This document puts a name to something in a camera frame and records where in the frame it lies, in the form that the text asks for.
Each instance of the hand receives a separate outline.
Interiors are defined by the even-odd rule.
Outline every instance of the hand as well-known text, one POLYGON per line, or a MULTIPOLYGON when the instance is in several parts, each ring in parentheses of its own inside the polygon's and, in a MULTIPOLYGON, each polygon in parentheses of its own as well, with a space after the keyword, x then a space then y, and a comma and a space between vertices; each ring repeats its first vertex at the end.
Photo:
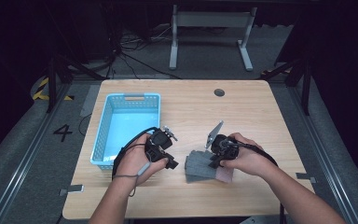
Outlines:
MULTIPOLYGON (((263 149, 255 141, 243 137, 240 133, 232 133, 230 137, 235 138, 237 141, 240 141, 245 144, 250 144, 257 146, 260 149, 263 149)), ((261 176, 263 171, 266 171, 268 166, 273 164, 265 157, 253 152, 250 149, 240 147, 240 152, 237 159, 232 161, 220 161, 220 165, 227 168, 239 169, 249 175, 258 175, 261 176)))
MULTIPOLYGON (((145 142, 149 135, 150 134, 145 133, 130 144, 126 155, 123 157, 117 168, 116 175, 136 175, 139 170, 149 162, 149 158, 145 155, 145 142)), ((149 168, 138 177, 136 185, 138 186, 144 183, 155 172, 165 168, 167 162, 167 158, 152 162, 149 168)))

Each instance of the gray carpet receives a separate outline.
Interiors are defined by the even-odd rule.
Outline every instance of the gray carpet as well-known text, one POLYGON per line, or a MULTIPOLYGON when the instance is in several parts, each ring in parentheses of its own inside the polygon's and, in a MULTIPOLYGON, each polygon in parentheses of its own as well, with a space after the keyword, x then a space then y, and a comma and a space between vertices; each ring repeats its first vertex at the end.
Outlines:
MULTIPOLYGON (((215 34, 206 30, 192 29, 180 32, 178 67, 174 71, 168 68, 171 42, 168 39, 161 39, 143 49, 125 51, 126 54, 158 71, 122 55, 122 59, 116 58, 111 71, 105 69, 99 73, 113 78, 169 78, 168 75, 162 75, 162 73, 169 73, 183 79, 254 79, 260 76, 261 71, 273 67, 290 30, 291 27, 256 27, 252 30, 248 51, 254 66, 253 72, 245 71, 236 47, 235 41, 241 39, 241 30, 227 29, 220 34, 215 34)), ((134 48, 135 45, 126 45, 126 47, 134 48)), ((317 183, 313 184, 316 193, 341 213, 329 180, 315 156, 310 134, 301 119, 300 112, 296 109, 296 101, 282 83, 284 78, 285 75, 273 78, 270 86, 298 153, 307 173, 317 179, 317 183)), ((89 123, 88 114, 93 107, 93 99, 96 97, 99 84, 99 81, 94 81, 87 76, 75 77, 69 91, 65 93, 75 96, 75 100, 62 101, 59 104, 42 138, 41 147, 34 157, 31 168, 26 173, 7 212, 2 215, 2 223, 55 223, 58 220, 65 202, 65 196, 58 195, 59 189, 66 189, 70 185, 84 140, 83 134, 89 123), (54 134, 54 132, 65 127, 64 125, 69 126, 68 132, 72 133, 67 134, 62 141, 62 134, 54 134)), ((35 101, 34 106, 1 144, 0 199, 46 117, 47 105, 47 101, 35 101)), ((313 82, 310 92, 310 118, 358 215, 358 170, 337 134, 313 82)), ((255 223, 269 223, 275 219, 274 217, 256 218, 255 223)), ((62 219, 60 223, 87 223, 87 220, 62 219)))

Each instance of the table surface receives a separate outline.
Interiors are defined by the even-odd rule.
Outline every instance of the table surface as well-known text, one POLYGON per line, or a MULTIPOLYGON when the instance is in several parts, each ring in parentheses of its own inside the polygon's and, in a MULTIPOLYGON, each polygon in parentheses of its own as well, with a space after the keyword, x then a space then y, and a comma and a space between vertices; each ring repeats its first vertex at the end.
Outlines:
MULTIPOLYGON (((185 159, 204 150, 208 133, 220 120, 220 133, 242 133, 255 140, 291 177, 306 173, 269 84, 262 80, 107 80, 101 85, 80 152, 72 185, 84 191, 67 196, 63 216, 90 218, 103 197, 111 171, 90 163, 105 96, 113 92, 157 92, 160 125, 178 138, 167 152, 179 165, 163 169, 138 187, 129 199, 126 218, 245 217, 279 214, 279 201, 260 177, 235 170, 232 183, 207 180, 187 184, 185 159), (225 92, 223 97, 214 90, 225 92)), ((297 180, 313 191, 309 180, 297 180)))

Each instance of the forearm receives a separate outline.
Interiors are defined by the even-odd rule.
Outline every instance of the forearm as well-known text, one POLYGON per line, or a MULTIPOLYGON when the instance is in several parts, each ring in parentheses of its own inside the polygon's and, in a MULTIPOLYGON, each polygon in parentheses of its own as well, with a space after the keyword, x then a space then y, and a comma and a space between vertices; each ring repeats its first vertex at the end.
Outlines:
POLYGON ((295 223, 345 223, 325 201, 273 164, 262 178, 270 185, 295 223))
POLYGON ((135 186, 135 182, 136 178, 134 177, 114 179, 92 214, 89 223, 122 224, 129 195, 135 186))

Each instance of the person's right hand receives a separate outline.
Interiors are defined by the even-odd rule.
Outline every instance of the person's right hand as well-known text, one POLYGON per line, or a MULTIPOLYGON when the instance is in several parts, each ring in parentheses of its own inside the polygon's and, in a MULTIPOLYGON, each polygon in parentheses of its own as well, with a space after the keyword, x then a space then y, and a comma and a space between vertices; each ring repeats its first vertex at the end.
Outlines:
MULTIPOLYGON (((235 138, 239 142, 257 146, 258 148, 263 150, 263 148, 255 141, 243 137, 240 133, 232 133, 230 137, 235 138)), ((273 165, 273 163, 267 158, 244 147, 240 147, 240 152, 238 154, 237 159, 232 161, 220 161, 220 165, 225 166, 227 168, 239 169, 246 174, 258 176, 261 176, 263 172, 266 172, 266 170, 270 167, 271 164, 273 165)))

